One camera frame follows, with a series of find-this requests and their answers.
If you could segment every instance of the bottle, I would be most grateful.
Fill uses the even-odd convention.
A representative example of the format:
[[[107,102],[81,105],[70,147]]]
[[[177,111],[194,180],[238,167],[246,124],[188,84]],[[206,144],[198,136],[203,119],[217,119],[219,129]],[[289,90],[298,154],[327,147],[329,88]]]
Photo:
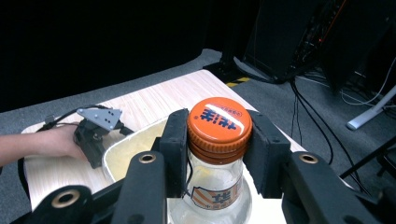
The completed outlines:
[[[208,98],[191,110],[189,160],[183,199],[168,199],[170,223],[247,223],[251,195],[243,177],[252,121],[234,100]]]

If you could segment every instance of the gray floor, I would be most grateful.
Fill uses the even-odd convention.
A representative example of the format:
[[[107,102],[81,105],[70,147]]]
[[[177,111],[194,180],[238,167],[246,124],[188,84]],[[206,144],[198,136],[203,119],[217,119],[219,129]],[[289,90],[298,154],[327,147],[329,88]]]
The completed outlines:
[[[40,105],[32,105],[0,113],[0,134],[20,133],[24,128],[43,121],[47,115],[60,116],[82,105],[98,104],[125,93],[137,91],[170,78],[194,72],[201,69],[204,65],[218,62],[219,57],[219,52],[204,49],[202,55],[197,59],[160,73],[97,91],[90,91]],[[253,70],[243,64],[241,66],[254,73]],[[396,120],[385,114],[378,115],[357,131],[350,131],[346,128],[346,123],[367,110],[368,106],[348,105],[344,103],[340,94],[333,94],[329,88],[312,81],[296,78],[296,84],[301,94],[329,123],[345,145],[353,161],[360,160],[396,134]],[[266,115],[285,133],[291,135],[294,93],[291,91],[289,84],[273,85],[250,80],[232,89]],[[327,161],[330,158],[329,147],[314,123],[303,111],[303,108],[301,106],[299,108],[303,147],[319,154]],[[328,132],[327,135],[334,147],[332,168],[339,175],[349,167],[349,163],[336,141],[331,138]],[[294,125],[293,137],[300,142],[296,124]],[[389,174],[385,173],[383,177],[375,175],[379,168],[380,166],[376,161],[371,161],[359,170],[362,183],[373,195],[377,195],[385,186],[396,186],[395,180]],[[356,187],[349,178],[346,181]],[[16,163],[7,165],[0,175],[0,223],[9,223],[28,212],[29,209],[29,201],[25,197],[18,179],[17,165]]]

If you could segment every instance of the wire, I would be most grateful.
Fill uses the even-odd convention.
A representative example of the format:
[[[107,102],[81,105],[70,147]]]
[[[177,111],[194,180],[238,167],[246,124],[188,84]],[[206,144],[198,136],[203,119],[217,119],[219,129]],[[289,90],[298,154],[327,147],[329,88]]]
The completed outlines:
[[[191,194],[189,193],[189,184],[190,184],[190,181],[191,181],[191,178],[192,178],[193,169],[192,169],[192,164],[191,164],[191,161],[190,161],[190,157],[189,157],[189,156],[187,156],[187,164],[188,164],[189,167],[190,167],[190,174],[189,174],[189,178],[187,179],[184,192],[185,192],[189,197],[191,197]]]
[[[359,73],[358,71],[355,71],[355,74],[358,75],[358,76],[360,76],[360,77],[366,77],[366,76],[364,76],[362,73]]]
[[[305,74],[303,74],[304,77],[318,77],[322,80],[326,80],[326,77],[323,76],[319,71],[315,71],[315,72],[306,72]]]
[[[317,84],[322,85],[322,86],[324,86],[324,87],[330,88],[329,85],[326,85],[326,84],[324,84],[324,83],[318,82],[318,81],[316,81],[316,80],[313,80],[313,79],[310,79],[310,78],[307,78],[307,77],[301,77],[301,76],[296,76],[296,77],[299,78],[299,79],[302,79],[302,80],[314,82],[314,83],[317,83]],[[342,95],[341,98],[342,98],[343,101],[344,101],[346,104],[348,104],[348,105],[353,105],[353,104],[352,104],[352,103],[349,103],[349,102],[345,99],[344,96],[346,96],[346,97],[348,97],[348,98],[350,98],[350,99],[352,99],[352,100],[355,100],[355,101],[357,101],[357,102],[360,102],[362,105],[374,106],[374,105],[372,105],[372,104],[366,104],[366,102],[363,102],[363,101],[361,101],[361,100],[359,100],[359,99],[357,99],[357,98],[355,98],[355,97],[353,97],[353,96],[351,96],[351,95],[348,95],[348,94],[344,93],[344,90],[340,90],[340,93],[341,93],[341,95]],[[393,108],[393,107],[396,107],[396,105],[385,105],[385,106],[384,106],[384,108]]]
[[[320,125],[317,123],[317,121],[314,119],[314,117],[312,117],[311,113],[310,113],[310,112],[308,111],[308,109],[306,108],[304,102],[303,102],[302,99],[301,99],[301,95],[300,95],[299,92],[297,91],[297,87],[295,86],[294,80],[292,80],[292,81],[290,82],[290,86],[291,86],[291,89],[294,91],[294,94],[296,95],[298,101],[300,102],[300,104],[303,106],[304,110],[305,110],[306,113],[308,114],[309,118],[311,118],[312,121],[314,121],[315,125],[318,127],[319,131],[322,133],[323,137],[325,138],[325,140],[326,140],[326,142],[327,142],[327,145],[328,145],[329,148],[330,148],[330,159],[329,159],[328,164],[331,165],[331,164],[332,164],[333,157],[334,157],[334,151],[333,151],[333,149],[332,149],[332,144],[330,143],[329,138],[327,137],[326,133],[323,131],[323,129],[320,127]]]
[[[369,101],[367,101],[367,102],[358,103],[358,104],[354,104],[354,103],[349,103],[349,104],[350,104],[350,105],[367,105],[367,104],[371,103],[373,100],[375,100],[375,99],[381,94],[381,91],[384,89],[385,84],[387,84],[390,71],[392,70],[393,65],[395,64],[395,61],[396,61],[396,57],[393,59],[392,64],[390,65],[390,68],[389,68],[389,70],[388,70],[387,76],[385,77],[385,81],[384,81],[384,83],[382,84],[381,89],[379,90],[379,92],[376,94],[375,97],[373,97],[371,100],[369,100]]]
[[[341,149],[343,149],[344,153],[346,154],[347,159],[349,160],[349,163],[351,166],[354,166],[355,163],[353,162],[352,158],[350,157],[349,153],[347,152],[347,149],[345,148],[344,144],[342,144],[342,142],[340,141],[340,139],[338,138],[338,136],[334,133],[334,131],[330,128],[330,126],[327,124],[327,122],[321,117],[321,115],[318,113],[318,111],[311,105],[309,104],[309,102],[298,92],[297,90],[297,86],[295,85],[294,80],[290,82],[290,85],[294,91],[295,94],[297,94],[299,97],[298,99],[300,100],[302,106],[304,107],[305,111],[307,111],[305,105],[302,103],[301,99],[312,109],[312,111],[315,112],[315,114],[318,116],[318,118],[320,118],[320,120],[324,123],[324,125],[327,127],[327,129],[329,130],[329,132],[332,134],[332,136],[335,138],[335,140],[337,141],[337,143],[340,145]],[[307,111],[309,117],[315,122],[315,124],[317,124],[317,122],[313,119],[313,117],[310,115],[310,113]],[[333,152],[332,152],[332,147],[331,147],[331,160],[329,161],[329,164],[331,164],[332,162],[332,157],[333,157]],[[368,191],[364,188],[363,184],[361,183],[361,179],[359,177],[359,174],[357,171],[354,172],[355,176],[356,176],[356,183],[359,185],[361,191],[365,191],[368,193]]]
[[[41,128],[40,128],[39,130],[37,130],[37,131],[38,131],[38,132],[41,132],[41,131],[49,130],[49,129],[53,128],[54,126],[56,126],[56,125],[58,124],[59,121],[61,121],[61,120],[65,119],[65,118],[69,117],[70,115],[76,113],[76,111],[77,111],[78,109],[88,109],[88,108],[108,109],[107,107],[105,107],[105,106],[103,106],[103,105],[86,105],[86,106],[83,106],[83,107],[79,107],[79,108],[76,108],[76,109],[74,109],[74,110],[71,110],[71,111],[69,111],[69,112],[63,114],[62,116],[60,116],[59,118],[57,118],[57,119],[54,120],[54,121],[51,121],[51,122],[49,122],[49,123],[44,124],[43,127],[41,127]]]
[[[371,92],[368,92],[364,87],[357,86],[357,83],[354,84],[346,83],[345,87],[342,89],[342,91],[340,91],[341,93],[343,93],[343,95],[346,95],[350,98],[350,96],[344,93],[344,91],[351,91],[359,95],[359,97],[361,97],[362,99],[365,99],[365,101],[367,101],[368,99],[372,98],[375,95],[375,93],[372,94]]]
[[[62,122],[57,123],[57,125],[75,125],[75,126],[78,126],[77,123],[62,123]]]
[[[300,122],[298,120],[298,102],[297,102],[297,96],[294,97],[294,109],[293,109],[293,118],[291,120],[291,135],[290,137],[293,138],[293,131],[294,131],[294,118],[296,118],[297,121],[297,127],[298,127],[298,131],[299,131],[299,135],[300,135],[300,146],[303,146],[303,135],[301,133],[301,129],[300,129]]]

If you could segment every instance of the bottle label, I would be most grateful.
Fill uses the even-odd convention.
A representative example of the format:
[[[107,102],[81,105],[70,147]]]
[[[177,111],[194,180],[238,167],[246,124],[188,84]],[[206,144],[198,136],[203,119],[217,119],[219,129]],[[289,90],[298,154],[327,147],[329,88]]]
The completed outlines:
[[[242,177],[229,189],[209,190],[194,187],[191,199],[198,207],[206,210],[220,210],[233,204],[241,193]]]

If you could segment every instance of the bolt hole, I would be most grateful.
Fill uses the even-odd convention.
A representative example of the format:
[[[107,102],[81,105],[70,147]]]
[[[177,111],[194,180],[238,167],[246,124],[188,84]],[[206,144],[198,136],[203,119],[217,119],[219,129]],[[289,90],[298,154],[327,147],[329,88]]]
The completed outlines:
[[[142,163],[151,163],[155,161],[156,157],[153,154],[146,154],[139,158],[139,161]]]
[[[59,199],[60,203],[67,203],[73,198],[73,194],[66,194]]]
[[[75,203],[79,198],[79,192],[75,189],[70,189],[58,194],[53,200],[51,205],[55,208],[64,208]]]
[[[302,160],[303,162],[306,163],[311,163],[311,164],[315,164],[318,163],[318,158],[308,155],[308,154],[302,154],[299,156],[300,160]]]

